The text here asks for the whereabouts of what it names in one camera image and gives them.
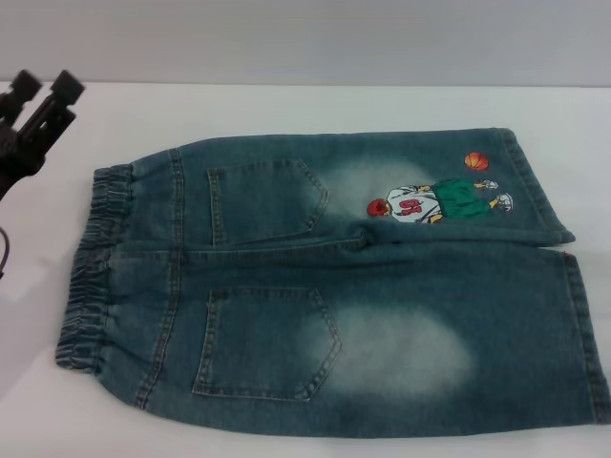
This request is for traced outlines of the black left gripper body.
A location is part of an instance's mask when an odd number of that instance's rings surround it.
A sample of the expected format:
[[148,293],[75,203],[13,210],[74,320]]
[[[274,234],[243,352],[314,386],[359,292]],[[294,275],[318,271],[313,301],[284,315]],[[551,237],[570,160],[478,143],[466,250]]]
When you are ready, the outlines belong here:
[[10,126],[1,124],[1,198],[24,177],[37,174],[49,149],[34,140],[23,140]]

